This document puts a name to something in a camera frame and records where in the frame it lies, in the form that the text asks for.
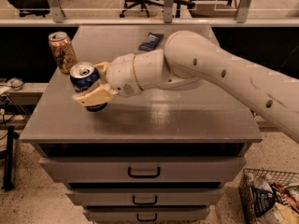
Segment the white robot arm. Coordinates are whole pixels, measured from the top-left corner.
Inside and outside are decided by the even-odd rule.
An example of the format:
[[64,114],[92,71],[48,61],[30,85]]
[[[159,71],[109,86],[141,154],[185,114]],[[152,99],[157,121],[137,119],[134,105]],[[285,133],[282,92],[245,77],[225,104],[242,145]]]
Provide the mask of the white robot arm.
[[195,32],[174,32],[161,49],[122,55],[110,63],[79,63],[71,78],[93,72],[99,77],[73,96],[79,105],[103,105],[116,94],[132,97],[149,89],[188,90],[203,79],[299,142],[299,80],[234,56]]

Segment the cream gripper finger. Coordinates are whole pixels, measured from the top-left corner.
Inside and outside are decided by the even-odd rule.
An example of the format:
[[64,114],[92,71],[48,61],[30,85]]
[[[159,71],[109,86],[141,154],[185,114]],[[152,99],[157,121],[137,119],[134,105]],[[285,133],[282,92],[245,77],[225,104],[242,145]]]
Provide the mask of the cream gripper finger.
[[104,76],[107,72],[107,68],[110,66],[109,62],[101,62],[95,64],[93,67],[97,69],[101,76]]
[[89,88],[73,95],[72,99],[82,106],[94,106],[110,102],[116,94],[117,92],[108,84],[100,84],[95,88]]

